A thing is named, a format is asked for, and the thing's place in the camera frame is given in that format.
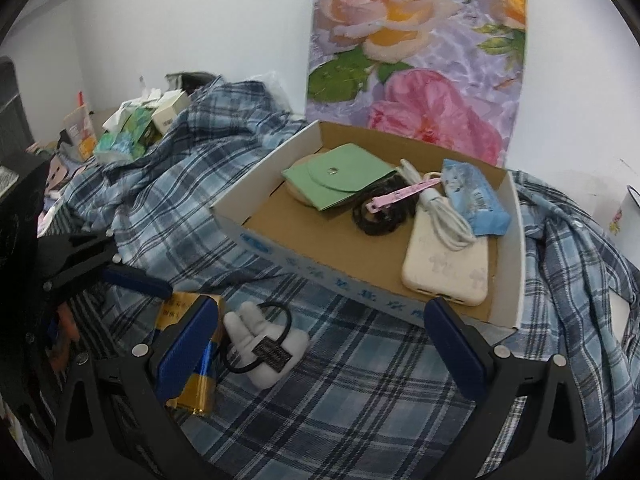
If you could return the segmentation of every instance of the plush hand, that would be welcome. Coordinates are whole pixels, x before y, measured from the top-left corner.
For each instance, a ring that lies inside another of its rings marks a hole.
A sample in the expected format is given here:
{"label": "plush hand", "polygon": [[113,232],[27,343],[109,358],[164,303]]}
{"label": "plush hand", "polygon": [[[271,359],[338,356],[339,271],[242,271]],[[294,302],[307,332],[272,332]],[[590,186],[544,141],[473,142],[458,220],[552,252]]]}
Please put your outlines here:
{"label": "plush hand", "polygon": [[[246,366],[256,360],[252,350],[263,337],[268,336],[276,340],[284,330],[282,325],[276,325],[264,319],[260,308],[250,301],[245,301],[238,309],[237,314],[227,312],[224,323],[229,339],[240,354],[240,366]],[[292,357],[280,373],[265,363],[261,363],[254,370],[247,372],[247,376],[259,390],[271,388],[302,359],[309,346],[309,336],[302,330],[292,328],[281,346]]]}

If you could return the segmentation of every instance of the white mug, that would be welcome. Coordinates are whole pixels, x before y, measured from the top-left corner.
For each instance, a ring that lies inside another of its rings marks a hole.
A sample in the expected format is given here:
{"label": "white mug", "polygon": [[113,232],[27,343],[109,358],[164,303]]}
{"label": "white mug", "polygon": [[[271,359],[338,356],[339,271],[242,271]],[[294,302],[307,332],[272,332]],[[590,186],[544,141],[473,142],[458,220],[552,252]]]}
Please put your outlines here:
{"label": "white mug", "polygon": [[613,243],[623,256],[640,268],[640,193],[626,186],[628,193],[609,224]]}

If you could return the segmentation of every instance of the pink strap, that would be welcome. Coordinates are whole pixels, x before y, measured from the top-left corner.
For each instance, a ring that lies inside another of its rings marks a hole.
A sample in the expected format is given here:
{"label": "pink strap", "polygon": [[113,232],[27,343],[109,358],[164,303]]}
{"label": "pink strap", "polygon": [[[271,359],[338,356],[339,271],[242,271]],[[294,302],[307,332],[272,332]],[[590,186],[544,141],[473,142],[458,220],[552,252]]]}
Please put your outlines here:
{"label": "pink strap", "polygon": [[371,202],[367,204],[367,210],[375,214],[379,212],[381,209],[385,207],[389,207],[391,204],[395,202],[400,202],[411,195],[415,195],[416,193],[420,193],[425,189],[428,189],[433,186],[437,186],[440,183],[439,178],[432,178],[430,180],[423,180],[418,184],[414,184],[413,186],[403,187],[398,191],[394,191],[393,193],[389,193],[383,196],[374,197]]}

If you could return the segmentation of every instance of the black rectangular tag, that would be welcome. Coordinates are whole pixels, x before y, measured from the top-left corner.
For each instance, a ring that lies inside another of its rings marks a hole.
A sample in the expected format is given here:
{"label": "black rectangular tag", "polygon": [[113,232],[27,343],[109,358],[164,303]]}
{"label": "black rectangular tag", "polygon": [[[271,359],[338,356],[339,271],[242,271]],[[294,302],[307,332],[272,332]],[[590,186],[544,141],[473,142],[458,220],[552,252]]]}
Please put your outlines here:
{"label": "black rectangular tag", "polygon": [[292,358],[289,352],[268,336],[264,336],[252,351],[277,373],[280,373]]}

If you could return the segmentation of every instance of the silver bolt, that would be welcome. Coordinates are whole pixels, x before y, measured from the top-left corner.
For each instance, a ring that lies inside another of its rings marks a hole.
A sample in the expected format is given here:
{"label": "silver bolt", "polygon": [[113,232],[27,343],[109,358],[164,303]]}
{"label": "silver bolt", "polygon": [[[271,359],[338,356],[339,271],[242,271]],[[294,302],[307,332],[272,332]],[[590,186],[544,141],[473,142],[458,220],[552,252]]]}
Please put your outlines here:
{"label": "silver bolt", "polygon": [[146,353],[149,352],[149,347],[144,343],[140,343],[133,347],[131,353],[135,355],[135,357],[144,357]]}
{"label": "silver bolt", "polygon": [[511,355],[511,350],[509,350],[505,345],[498,345],[494,348],[494,354],[496,354],[500,359],[506,359]]}
{"label": "silver bolt", "polygon": [[566,357],[560,354],[556,354],[553,357],[554,363],[556,366],[563,367],[566,366]]}
{"label": "silver bolt", "polygon": [[89,354],[87,352],[80,352],[76,357],[76,363],[79,365],[85,364],[89,360]]}

